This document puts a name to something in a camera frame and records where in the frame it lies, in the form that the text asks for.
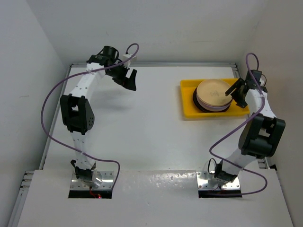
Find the orange plate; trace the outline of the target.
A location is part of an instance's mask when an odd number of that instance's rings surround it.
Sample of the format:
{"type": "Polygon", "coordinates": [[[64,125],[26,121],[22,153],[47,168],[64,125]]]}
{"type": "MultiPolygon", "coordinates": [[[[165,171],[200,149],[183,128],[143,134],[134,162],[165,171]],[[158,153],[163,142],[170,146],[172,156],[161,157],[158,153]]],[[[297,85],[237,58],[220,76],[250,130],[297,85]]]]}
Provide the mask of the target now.
{"type": "Polygon", "coordinates": [[[212,107],[212,108],[223,108],[223,107],[227,107],[230,106],[232,101],[230,101],[229,103],[225,104],[225,105],[211,105],[211,104],[207,104],[206,102],[204,102],[202,99],[200,99],[198,96],[196,96],[197,101],[200,105],[204,105],[204,106],[208,106],[208,107],[212,107]]]}
{"type": "Polygon", "coordinates": [[[225,105],[232,101],[231,95],[225,95],[229,88],[230,85],[223,80],[207,79],[197,86],[197,96],[207,104],[225,105]]]}

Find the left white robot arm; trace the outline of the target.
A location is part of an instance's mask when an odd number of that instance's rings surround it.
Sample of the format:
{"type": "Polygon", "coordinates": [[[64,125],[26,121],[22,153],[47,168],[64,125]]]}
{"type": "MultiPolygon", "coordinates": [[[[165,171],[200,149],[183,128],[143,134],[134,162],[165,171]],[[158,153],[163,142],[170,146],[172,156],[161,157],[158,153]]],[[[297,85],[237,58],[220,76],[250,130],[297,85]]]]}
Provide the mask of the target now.
{"type": "Polygon", "coordinates": [[[111,46],[103,49],[87,60],[85,73],[78,84],[67,95],[60,98],[63,124],[73,139],[76,159],[71,161],[76,177],[87,184],[101,183],[96,170],[96,161],[89,158],[89,131],[95,123],[95,115],[89,103],[96,87],[104,76],[109,76],[122,87],[136,91],[136,70],[130,70],[134,54],[126,52],[120,56],[119,51],[111,46]]]}

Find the steel rimmed plate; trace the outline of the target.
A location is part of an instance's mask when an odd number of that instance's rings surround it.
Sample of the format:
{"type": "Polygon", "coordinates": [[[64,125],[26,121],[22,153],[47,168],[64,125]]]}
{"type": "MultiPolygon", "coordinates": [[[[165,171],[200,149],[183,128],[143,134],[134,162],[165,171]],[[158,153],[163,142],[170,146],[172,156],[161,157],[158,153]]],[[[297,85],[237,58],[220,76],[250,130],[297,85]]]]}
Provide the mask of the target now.
{"type": "Polygon", "coordinates": [[[203,112],[208,113],[206,110],[203,110],[203,109],[199,106],[199,104],[198,104],[198,102],[197,102],[196,96],[197,96],[197,88],[196,88],[196,89],[194,90],[194,92],[193,92],[193,102],[194,102],[195,106],[196,106],[200,111],[203,111],[203,112]]]}

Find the purple plate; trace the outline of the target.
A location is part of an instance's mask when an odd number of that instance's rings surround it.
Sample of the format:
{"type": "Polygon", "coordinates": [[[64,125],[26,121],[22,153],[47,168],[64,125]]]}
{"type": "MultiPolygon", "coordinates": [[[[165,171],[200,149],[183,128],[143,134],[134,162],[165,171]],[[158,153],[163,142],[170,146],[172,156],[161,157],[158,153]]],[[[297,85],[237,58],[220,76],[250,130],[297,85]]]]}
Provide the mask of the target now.
{"type": "Polygon", "coordinates": [[[229,109],[230,106],[227,106],[226,108],[212,108],[212,107],[208,107],[208,106],[204,106],[204,105],[200,105],[199,106],[203,109],[206,110],[207,112],[224,112],[226,110],[229,109]]]}

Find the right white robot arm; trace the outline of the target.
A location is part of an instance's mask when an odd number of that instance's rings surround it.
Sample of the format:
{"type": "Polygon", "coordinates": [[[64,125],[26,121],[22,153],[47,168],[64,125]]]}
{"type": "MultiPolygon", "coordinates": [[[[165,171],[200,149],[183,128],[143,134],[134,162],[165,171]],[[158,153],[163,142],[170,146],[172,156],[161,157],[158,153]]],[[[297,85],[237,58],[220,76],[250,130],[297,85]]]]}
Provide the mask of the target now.
{"type": "Polygon", "coordinates": [[[284,132],[286,123],[272,112],[261,76],[259,70],[248,71],[245,79],[238,79],[225,93],[237,106],[249,107],[252,119],[245,124],[237,149],[216,165],[214,178],[221,185],[233,182],[251,162],[272,157],[284,132]]]}

